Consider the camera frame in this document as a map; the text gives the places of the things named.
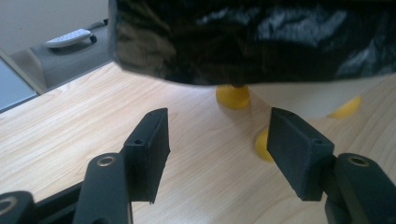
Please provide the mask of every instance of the light wood tabletop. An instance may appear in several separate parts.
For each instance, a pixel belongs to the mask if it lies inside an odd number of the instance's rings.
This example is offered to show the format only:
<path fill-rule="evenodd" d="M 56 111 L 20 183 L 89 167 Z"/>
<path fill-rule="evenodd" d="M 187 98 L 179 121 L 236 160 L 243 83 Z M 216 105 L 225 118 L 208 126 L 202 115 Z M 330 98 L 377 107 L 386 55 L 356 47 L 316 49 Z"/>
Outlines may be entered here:
<path fill-rule="evenodd" d="M 362 95 L 345 119 L 309 122 L 396 182 L 396 76 Z M 271 108 L 251 94 L 231 110 L 214 87 L 168 83 L 114 63 L 0 114 L 0 194 L 28 190 L 38 202 L 84 177 L 88 162 L 119 152 L 151 110 L 169 109 L 171 154 L 156 203 L 133 203 L 135 223 L 327 223 L 324 202 L 297 198 L 274 163 L 254 150 Z"/>

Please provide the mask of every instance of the black bag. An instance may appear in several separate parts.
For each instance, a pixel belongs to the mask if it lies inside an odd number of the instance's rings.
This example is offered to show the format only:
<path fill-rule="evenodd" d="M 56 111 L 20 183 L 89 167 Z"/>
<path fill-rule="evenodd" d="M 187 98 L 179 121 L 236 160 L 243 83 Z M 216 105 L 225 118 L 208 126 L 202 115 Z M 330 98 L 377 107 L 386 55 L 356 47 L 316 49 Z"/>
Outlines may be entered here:
<path fill-rule="evenodd" d="M 194 85 L 316 82 L 396 70 L 394 1 L 110 0 L 124 69 Z"/>

